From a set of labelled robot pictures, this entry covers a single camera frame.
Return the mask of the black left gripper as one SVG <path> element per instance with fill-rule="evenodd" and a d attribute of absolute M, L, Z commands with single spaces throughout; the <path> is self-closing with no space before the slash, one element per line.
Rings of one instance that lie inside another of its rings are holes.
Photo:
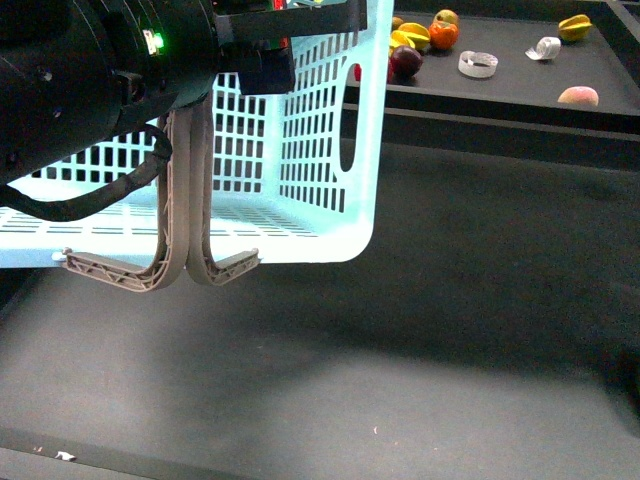
<path fill-rule="evenodd" d="M 367 28 L 365 1 L 215 1 L 219 71 L 235 73 L 243 95 L 280 95 L 295 87 L 292 40 Z"/>

